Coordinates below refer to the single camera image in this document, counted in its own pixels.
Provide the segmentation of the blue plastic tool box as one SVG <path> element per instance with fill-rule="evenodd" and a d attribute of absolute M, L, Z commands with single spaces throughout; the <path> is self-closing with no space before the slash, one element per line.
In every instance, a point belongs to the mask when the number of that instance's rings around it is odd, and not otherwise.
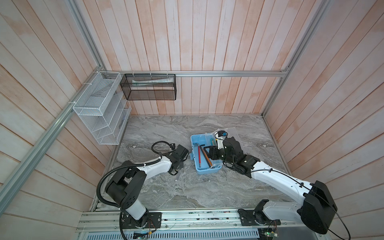
<path fill-rule="evenodd" d="M 218 146 L 219 131 L 225 131 L 225 137 L 238 138 L 236 128 L 218 129 L 212 133 L 196 134 L 191 136 L 191 160 L 195 163 L 198 175 L 217 173 L 223 166 L 216 147 Z"/>

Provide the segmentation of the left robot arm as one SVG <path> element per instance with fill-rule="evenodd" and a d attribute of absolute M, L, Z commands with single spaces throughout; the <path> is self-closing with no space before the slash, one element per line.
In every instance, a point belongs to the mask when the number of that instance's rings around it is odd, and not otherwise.
<path fill-rule="evenodd" d="M 134 164 L 126 161 L 104 175 L 97 186 L 101 202 L 119 208 L 121 213 L 132 217 L 140 225 L 148 219 L 147 208 L 138 200 L 144 182 L 162 173 L 177 175 L 189 156 L 189 151 L 181 145 L 166 141 L 158 143 L 168 145 L 171 151 L 154 151 L 159 156 L 149 162 Z"/>

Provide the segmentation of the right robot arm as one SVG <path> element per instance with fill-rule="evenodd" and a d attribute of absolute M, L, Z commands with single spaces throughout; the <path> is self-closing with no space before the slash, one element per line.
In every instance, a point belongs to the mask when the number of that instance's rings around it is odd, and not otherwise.
<path fill-rule="evenodd" d="M 243 152 L 240 143 L 225 131 L 214 134 L 217 144 L 209 148 L 213 160 L 221 160 L 229 169 L 248 178 L 262 181 L 289 196 L 293 202 L 261 200 L 254 209 L 254 221 L 267 225 L 276 220 L 303 223 L 318 234 L 326 234 L 337 213 L 337 206 L 328 189 L 320 182 L 310 183 L 267 165 Z"/>

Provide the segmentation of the black mesh basket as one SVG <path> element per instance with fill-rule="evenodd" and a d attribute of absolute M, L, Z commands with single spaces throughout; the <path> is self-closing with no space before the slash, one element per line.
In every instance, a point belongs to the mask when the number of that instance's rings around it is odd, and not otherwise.
<path fill-rule="evenodd" d="M 124 74 L 120 87 L 129 101 L 174 101 L 177 98 L 173 74 Z"/>

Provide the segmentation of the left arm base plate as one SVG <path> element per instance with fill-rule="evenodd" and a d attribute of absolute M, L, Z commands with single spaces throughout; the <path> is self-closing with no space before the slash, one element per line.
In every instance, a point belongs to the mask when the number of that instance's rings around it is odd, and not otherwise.
<path fill-rule="evenodd" d="M 149 212 L 145 213 L 144 216 L 135 220 L 131 215 L 126 215 L 121 212 L 119 219 L 119 225 L 122 229 L 159 229 L 162 224 L 162 213 L 161 212 Z"/>

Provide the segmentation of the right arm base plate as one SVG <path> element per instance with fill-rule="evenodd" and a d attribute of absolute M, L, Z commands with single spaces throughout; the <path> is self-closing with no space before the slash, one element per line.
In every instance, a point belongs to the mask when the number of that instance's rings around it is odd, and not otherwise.
<path fill-rule="evenodd" d="M 242 226 L 279 226 L 280 220 L 270 220 L 260 211 L 238 209 Z"/>

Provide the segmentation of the aluminium front rail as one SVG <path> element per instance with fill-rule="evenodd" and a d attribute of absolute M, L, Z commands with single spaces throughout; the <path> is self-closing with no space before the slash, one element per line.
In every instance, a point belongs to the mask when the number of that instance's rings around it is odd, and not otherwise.
<path fill-rule="evenodd" d="M 186 209 L 152 210 L 161 213 L 160 231 L 244 229 L 237 209 Z M 119 211 L 84 212 L 76 227 L 76 233 L 114 232 L 119 230 Z"/>

